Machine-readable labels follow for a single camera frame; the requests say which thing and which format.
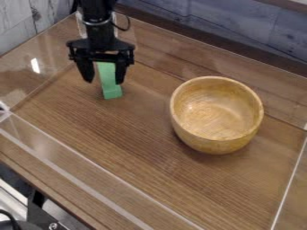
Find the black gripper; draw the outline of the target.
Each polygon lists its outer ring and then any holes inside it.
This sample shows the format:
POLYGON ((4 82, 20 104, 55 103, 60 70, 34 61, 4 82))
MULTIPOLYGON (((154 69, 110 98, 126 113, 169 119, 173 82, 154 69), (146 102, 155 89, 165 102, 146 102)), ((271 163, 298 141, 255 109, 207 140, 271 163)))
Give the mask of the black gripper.
POLYGON ((88 39, 70 40, 66 43, 68 58, 76 62, 78 70, 86 82, 91 83, 95 77, 92 62, 114 62, 115 82, 124 82, 127 66, 135 63, 136 46, 123 40, 114 39, 110 44, 94 46, 88 39))

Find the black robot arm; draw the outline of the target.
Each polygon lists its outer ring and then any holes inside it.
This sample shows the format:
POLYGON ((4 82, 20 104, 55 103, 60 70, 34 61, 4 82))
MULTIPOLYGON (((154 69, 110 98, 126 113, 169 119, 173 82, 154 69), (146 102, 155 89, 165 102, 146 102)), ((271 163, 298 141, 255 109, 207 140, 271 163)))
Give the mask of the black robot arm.
POLYGON ((82 22, 86 25, 87 38, 70 40, 66 45, 68 58, 76 62, 78 70, 86 82, 95 77, 95 62, 115 64, 115 83, 124 82, 127 68, 135 63, 136 46, 115 37, 122 29, 114 22, 112 13, 118 0, 76 0, 82 8, 82 22))

